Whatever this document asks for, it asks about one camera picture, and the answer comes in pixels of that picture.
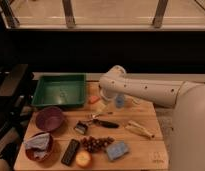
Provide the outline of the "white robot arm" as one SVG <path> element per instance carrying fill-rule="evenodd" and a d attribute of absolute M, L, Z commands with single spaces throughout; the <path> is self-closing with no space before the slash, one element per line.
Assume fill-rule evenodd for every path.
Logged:
<path fill-rule="evenodd" d="M 189 81 L 140 80 L 113 66 L 99 79 L 100 95 L 109 103 L 126 94 L 173 107 L 170 171 L 205 171 L 205 84 Z"/>

